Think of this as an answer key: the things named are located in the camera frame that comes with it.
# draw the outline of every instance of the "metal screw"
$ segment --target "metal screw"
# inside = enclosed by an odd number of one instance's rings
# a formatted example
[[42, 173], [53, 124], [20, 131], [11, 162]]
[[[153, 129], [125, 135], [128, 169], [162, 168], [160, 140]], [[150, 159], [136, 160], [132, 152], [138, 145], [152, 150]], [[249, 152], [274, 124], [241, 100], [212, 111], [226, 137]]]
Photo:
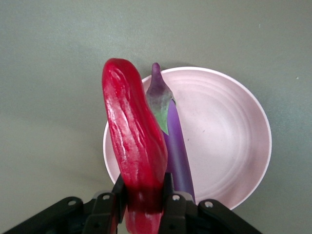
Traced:
[[212, 208], [214, 205], [213, 205], [213, 203], [212, 203], [211, 201], [206, 201], [206, 202], [205, 202], [205, 206], [206, 206], [207, 208]]
[[103, 200], [108, 200], [110, 197], [109, 197], [109, 195], [104, 195], [103, 196]]
[[75, 200], [71, 200], [67, 203], [69, 206], [73, 206], [76, 204], [76, 201]]
[[180, 196], [179, 195], [173, 195], [172, 196], [172, 200], [173, 201], [179, 201], [180, 200]]

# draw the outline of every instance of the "toy pepper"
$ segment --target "toy pepper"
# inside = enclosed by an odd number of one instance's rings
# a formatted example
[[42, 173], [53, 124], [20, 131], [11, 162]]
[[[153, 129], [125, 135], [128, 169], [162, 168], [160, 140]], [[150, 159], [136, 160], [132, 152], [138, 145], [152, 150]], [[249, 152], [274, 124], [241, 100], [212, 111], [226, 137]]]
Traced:
[[162, 131], [147, 104], [139, 72], [129, 61], [108, 60], [102, 88], [113, 149], [127, 188], [127, 229], [156, 234], [168, 157]]

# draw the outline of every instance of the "plastic vegetable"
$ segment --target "plastic vegetable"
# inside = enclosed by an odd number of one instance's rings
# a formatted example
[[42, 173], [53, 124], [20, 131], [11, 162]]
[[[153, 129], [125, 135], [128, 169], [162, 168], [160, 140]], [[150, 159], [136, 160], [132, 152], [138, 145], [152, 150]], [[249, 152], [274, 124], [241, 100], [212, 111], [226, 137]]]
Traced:
[[160, 65], [152, 65], [151, 85], [146, 99], [163, 131], [168, 149], [167, 171], [173, 174], [175, 189], [188, 192], [195, 201], [194, 187], [183, 133], [174, 96], [160, 72]]
[[137, 69], [112, 58], [103, 69], [104, 102], [121, 176], [128, 193], [127, 229], [156, 234], [162, 214], [167, 149]]

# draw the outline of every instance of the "pink bowl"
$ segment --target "pink bowl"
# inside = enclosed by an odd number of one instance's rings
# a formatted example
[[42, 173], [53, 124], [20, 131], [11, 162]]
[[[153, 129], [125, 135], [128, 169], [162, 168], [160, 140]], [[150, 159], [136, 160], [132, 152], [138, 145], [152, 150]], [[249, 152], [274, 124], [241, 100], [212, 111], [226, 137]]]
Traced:
[[[272, 136], [263, 108], [245, 86], [223, 73], [179, 67], [162, 74], [176, 99], [196, 203], [212, 198], [234, 209], [255, 191], [270, 162]], [[145, 90], [150, 78], [142, 80]], [[120, 170], [108, 124], [103, 151], [115, 183]]]

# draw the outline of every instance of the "red bell pepper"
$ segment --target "red bell pepper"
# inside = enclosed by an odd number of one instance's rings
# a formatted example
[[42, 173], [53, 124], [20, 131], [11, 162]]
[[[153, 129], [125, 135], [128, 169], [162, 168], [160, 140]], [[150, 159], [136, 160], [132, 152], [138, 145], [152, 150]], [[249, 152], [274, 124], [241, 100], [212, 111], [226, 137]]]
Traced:
[[147, 104], [139, 72], [129, 61], [108, 60], [102, 88], [113, 149], [128, 193], [127, 229], [156, 234], [168, 157], [162, 131]]

